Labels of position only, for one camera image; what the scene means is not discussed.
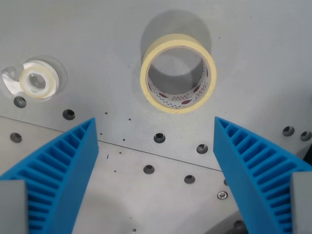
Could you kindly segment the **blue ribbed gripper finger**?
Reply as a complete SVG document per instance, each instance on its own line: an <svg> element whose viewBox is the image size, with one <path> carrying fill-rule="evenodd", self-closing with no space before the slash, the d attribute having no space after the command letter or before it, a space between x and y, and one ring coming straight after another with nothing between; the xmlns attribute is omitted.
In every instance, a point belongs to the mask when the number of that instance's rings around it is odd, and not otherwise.
<svg viewBox="0 0 312 234"><path fill-rule="evenodd" d="M311 165L271 141L220 117L213 152L251 234L293 232L290 181Z"/></svg>
<svg viewBox="0 0 312 234"><path fill-rule="evenodd" d="M4 172L1 180L26 183L31 234L70 234L98 156L91 118L38 148Z"/></svg>

